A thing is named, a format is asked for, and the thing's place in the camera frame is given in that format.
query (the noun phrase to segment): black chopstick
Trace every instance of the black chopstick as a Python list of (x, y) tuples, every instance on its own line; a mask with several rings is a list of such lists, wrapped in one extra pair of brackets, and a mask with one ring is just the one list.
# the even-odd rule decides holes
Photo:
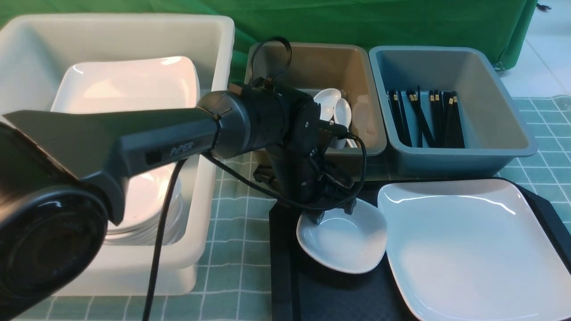
[(412, 109), (415, 111), (419, 130), (421, 131), (421, 134), (424, 135), (424, 138), (427, 140), (428, 147), (434, 147), (434, 138), (432, 137), (430, 127), (428, 126), (428, 122), (421, 108), (420, 100), (413, 90), (409, 90), (407, 91), (407, 93), (409, 96), (409, 100), (411, 101)]
[(434, 144), (435, 147), (438, 147), (438, 115), (436, 114), (436, 101), (434, 96), (435, 95), (433, 90), (428, 92), (428, 101), (430, 102), (430, 115), (432, 118), (432, 131), (434, 132)]
[[(420, 86), (418, 86), (417, 88), (418, 88), (418, 95), (415, 94), (415, 95), (413, 95), (413, 96), (414, 96), (415, 102), (416, 102), (416, 109), (417, 109), (417, 110), (420, 110), (421, 113), (422, 113), (422, 109), (421, 109), (421, 107), (420, 107), (420, 106), (421, 106), (421, 105), (420, 105)], [(420, 127), (420, 125), (418, 125), (418, 128), (419, 128), (419, 133), (418, 133), (417, 139), (418, 139), (418, 142), (419, 142), (419, 147), (422, 147), (422, 146), (423, 146), (423, 132), (420, 130), (422, 127)]]
[(454, 119), (456, 123), (456, 136), (458, 140), (457, 147), (463, 149), (466, 147), (466, 145), (464, 142), (464, 133), (462, 131), (462, 121), (460, 119), (460, 109), (458, 107), (458, 93), (455, 91), (452, 92), (452, 104), (454, 108)]
[(408, 147), (412, 147), (411, 132), (408, 128), (408, 122), (407, 122), (407, 113), (404, 110), (403, 94), (400, 90), (399, 90), (399, 97), (398, 98), (399, 98), (399, 105), (400, 105), (400, 115), (403, 119), (403, 134), (404, 134), (404, 139), (405, 139), (404, 144), (407, 145)]
[(454, 125), (452, 123), (452, 104), (453, 99), (450, 93), (444, 93), (444, 110), (446, 115), (446, 129), (445, 129), (445, 136), (444, 136), (444, 147), (445, 148), (453, 148), (454, 146)]
[(391, 103), (391, 112), (393, 121), (395, 122), (396, 132), (399, 136), (399, 141), (405, 144), (403, 119), (400, 116), (399, 98), (396, 95), (396, 90), (389, 90), (389, 102)]

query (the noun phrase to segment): beige plastic bin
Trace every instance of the beige plastic bin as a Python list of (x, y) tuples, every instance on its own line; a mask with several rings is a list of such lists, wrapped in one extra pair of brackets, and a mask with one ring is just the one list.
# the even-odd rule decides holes
[[(248, 65), (256, 46), (250, 49)], [(359, 105), (359, 109), (367, 111), (367, 128), (361, 131), (355, 126), (351, 128), (353, 133), (365, 141), (367, 155), (374, 156), (383, 152), (387, 146), (387, 136), (367, 52), (351, 45), (291, 43), (291, 47), (291, 65), (276, 81), (312, 95), (327, 88), (341, 90), (347, 96), (352, 110)], [(264, 45), (256, 54), (254, 77), (267, 77), (281, 70), (285, 61), (286, 50), (282, 44)], [(251, 77), (248, 68), (246, 82), (250, 81)], [(255, 155), (259, 163), (267, 163), (264, 151), (258, 151)], [(326, 155), (329, 160), (341, 165), (353, 176), (360, 174), (361, 149), (330, 148)]]

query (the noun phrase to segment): black cable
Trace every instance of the black cable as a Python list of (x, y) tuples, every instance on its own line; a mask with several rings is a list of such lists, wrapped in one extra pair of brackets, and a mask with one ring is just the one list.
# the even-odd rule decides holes
[(256, 47), (256, 49), (254, 50), (254, 52), (252, 53), (252, 59), (250, 60), (250, 72), (251, 72), (250, 84), (252, 83), (252, 81), (254, 81), (254, 61), (256, 60), (256, 55), (258, 54), (258, 51), (260, 51), (260, 49), (262, 49), (262, 47), (266, 43), (272, 41), (278, 41), (281, 42), (282, 45), (284, 45), (285, 50), (287, 52), (287, 62), (285, 63), (285, 66), (282, 70), (278, 71), (277, 73), (274, 73), (273, 75), (269, 75), (266, 78), (267, 84), (270, 85), (274, 78), (276, 78), (279, 74), (284, 73), (289, 68), (289, 65), (291, 64), (291, 44), (284, 37), (272, 37), (266, 41), (260, 42)]
[(280, 200), (290, 206), (294, 206), (297, 208), (300, 208), (302, 210), (306, 210), (306, 211), (316, 211), (316, 212), (323, 212), (323, 211), (328, 211), (328, 210), (332, 210), (334, 208), (338, 208), (340, 206), (342, 206), (343, 204), (349, 202), (350, 200), (352, 200), (353, 198), (357, 197), (357, 194), (359, 194), (359, 192), (361, 191), (361, 189), (363, 188), (363, 184), (365, 183), (365, 168), (367, 167), (367, 149), (365, 148), (365, 144), (363, 143), (363, 141), (361, 140), (361, 138), (359, 138), (358, 136), (352, 135), (350, 134), (349, 136), (347, 136), (347, 138), (349, 139), (353, 139), (355, 141), (359, 142), (359, 145), (361, 146), (361, 152), (363, 153), (363, 165), (362, 165), (362, 169), (361, 169), (361, 180), (359, 181), (359, 184), (357, 184), (357, 188), (355, 189), (355, 191), (353, 192), (353, 194), (347, 198), (345, 198), (344, 200), (330, 206), (330, 207), (311, 207), (311, 206), (307, 206), (307, 205), (303, 205), (300, 204), (298, 202), (294, 202), (290, 199), (287, 199), (283, 196), (281, 196), (280, 194), (273, 192), (271, 190), (268, 190), (266, 188), (263, 188), (255, 183), (250, 182), (248, 179), (246, 179), (244, 176), (238, 174), (235, 170), (231, 169), (230, 167), (226, 166), (224, 163), (222, 163), (221, 161), (217, 160), (216, 158), (214, 158), (212, 156), (212, 154), (210, 153), (204, 153), (202, 154), (206, 159), (208, 159), (210, 162), (212, 162), (214, 165), (222, 168), (222, 170), (224, 170), (225, 172), (227, 172), (228, 174), (234, 176), (237, 180), (241, 181), (242, 183), (246, 184), (247, 186), (253, 188), (254, 190), (258, 191), (258, 192), (262, 192), (270, 197), (273, 197), (277, 200)]
[(174, 171), (172, 171), (171, 180), (168, 183), (167, 194), (164, 197), (163, 210), (160, 213), (159, 226), (156, 229), (155, 250), (152, 255), (151, 276), (148, 280), (147, 298), (144, 303), (143, 321), (148, 321), (151, 315), (152, 300), (155, 296), (156, 277), (159, 272), (160, 250), (163, 247), (164, 227), (167, 222), (168, 207), (171, 204), (172, 192), (176, 185), (176, 179), (180, 173), (180, 169), (186, 162), (186, 158), (176, 163)]

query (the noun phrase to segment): white plastic bin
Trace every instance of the white plastic bin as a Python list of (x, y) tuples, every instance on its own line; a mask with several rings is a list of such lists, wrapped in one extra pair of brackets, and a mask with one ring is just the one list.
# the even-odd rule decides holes
[[(66, 70), (80, 62), (182, 55), (196, 66), (201, 92), (225, 90), (234, 45), (227, 17), (181, 14), (27, 15), (0, 31), (0, 115), (49, 110)], [(179, 295), (196, 283), (204, 251), (215, 166), (196, 156), (180, 173), (186, 232), (165, 246), (157, 295)], [(152, 246), (103, 246), (87, 270), (57, 295), (146, 295)]]

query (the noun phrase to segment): black tray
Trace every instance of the black tray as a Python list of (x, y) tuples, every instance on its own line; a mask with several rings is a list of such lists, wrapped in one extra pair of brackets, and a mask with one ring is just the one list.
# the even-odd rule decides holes
[[(368, 182), (359, 198), (377, 206), (379, 189), (399, 182), (402, 181)], [(514, 185), (527, 199), (571, 273), (571, 235), (551, 203)], [(330, 270), (310, 258), (299, 246), (295, 235), (299, 215), (300, 212), (279, 204), (270, 211), (273, 321), (417, 320), (397, 288), (386, 255), (366, 274), (350, 275)]]

